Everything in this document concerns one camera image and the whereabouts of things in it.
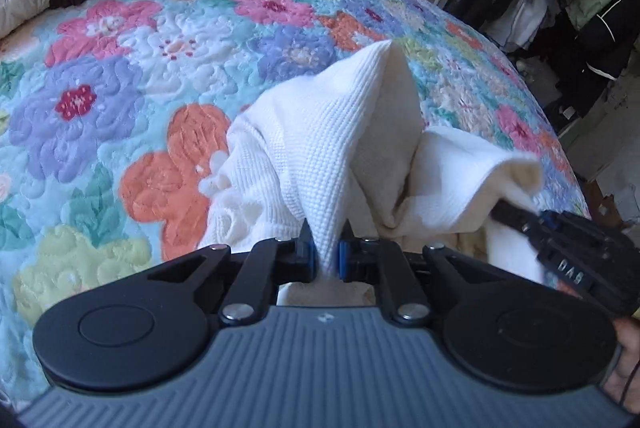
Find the person's right hand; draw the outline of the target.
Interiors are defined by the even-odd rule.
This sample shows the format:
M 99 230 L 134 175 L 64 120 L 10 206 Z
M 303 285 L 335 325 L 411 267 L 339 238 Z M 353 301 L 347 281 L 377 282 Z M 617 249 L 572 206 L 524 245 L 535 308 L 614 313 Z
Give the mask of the person's right hand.
M 620 359 L 604 384 L 605 393 L 634 414 L 640 408 L 639 321 L 634 318 L 614 321 L 617 340 L 622 347 Z

